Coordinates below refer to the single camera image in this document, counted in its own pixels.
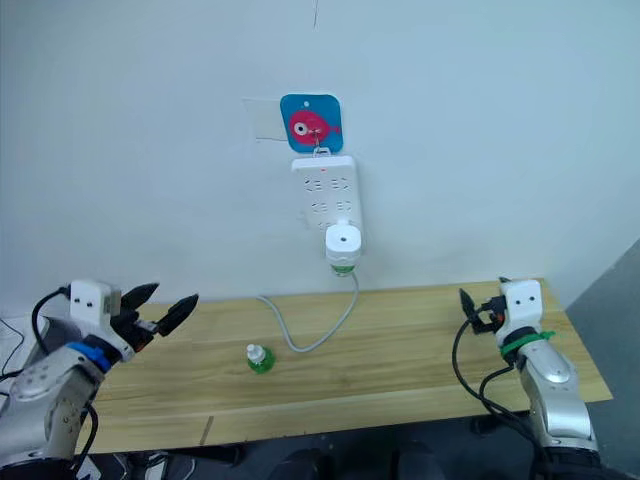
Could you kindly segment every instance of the green bottle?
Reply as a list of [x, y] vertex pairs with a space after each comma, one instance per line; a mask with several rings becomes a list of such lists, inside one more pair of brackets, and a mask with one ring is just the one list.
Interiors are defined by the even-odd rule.
[[258, 375], [267, 373], [276, 363], [276, 356], [267, 347], [261, 345], [247, 345], [247, 363], [251, 370]]

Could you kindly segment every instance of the electrical outlet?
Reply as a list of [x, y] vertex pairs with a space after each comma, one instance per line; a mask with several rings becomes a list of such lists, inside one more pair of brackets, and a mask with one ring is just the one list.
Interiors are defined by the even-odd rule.
[[298, 158], [291, 171], [300, 186], [302, 206], [312, 228], [325, 231], [340, 221], [362, 231], [356, 164], [349, 155]]

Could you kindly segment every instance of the blue square sticker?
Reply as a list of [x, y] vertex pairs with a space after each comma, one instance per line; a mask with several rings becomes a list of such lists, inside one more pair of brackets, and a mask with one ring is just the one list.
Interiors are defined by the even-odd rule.
[[333, 95], [285, 95], [280, 111], [289, 145], [296, 152], [313, 153], [316, 147], [331, 153], [342, 150], [340, 102]]

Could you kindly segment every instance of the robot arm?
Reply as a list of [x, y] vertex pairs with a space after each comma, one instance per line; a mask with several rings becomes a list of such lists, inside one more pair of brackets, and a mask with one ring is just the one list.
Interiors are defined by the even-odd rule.
[[71, 284], [71, 318], [83, 340], [25, 368], [11, 386], [0, 411], [0, 480], [75, 478], [79, 464], [73, 459], [85, 408], [107, 372], [133, 358], [156, 333], [171, 333], [196, 306], [198, 296], [193, 295], [157, 323], [141, 320], [135, 310], [157, 286], [143, 285], [120, 298], [106, 284]]
[[[576, 368], [549, 343], [552, 332], [542, 331], [540, 284], [535, 280], [501, 282], [502, 295], [479, 310], [464, 291], [461, 300], [474, 332], [494, 332], [503, 358], [520, 373], [530, 400], [533, 434], [544, 455], [536, 459], [534, 470], [539, 478], [554, 480], [606, 478], [589, 413], [580, 398]], [[479, 311], [488, 311], [491, 323], [482, 322]]]

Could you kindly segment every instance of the person's legs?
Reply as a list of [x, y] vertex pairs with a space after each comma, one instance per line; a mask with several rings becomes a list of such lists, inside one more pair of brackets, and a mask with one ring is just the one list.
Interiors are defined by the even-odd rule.
[[320, 450], [298, 450], [271, 472], [268, 480], [335, 480], [333, 459]]
[[393, 452], [391, 480], [446, 480], [436, 456], [422, 443], [410, 443]]

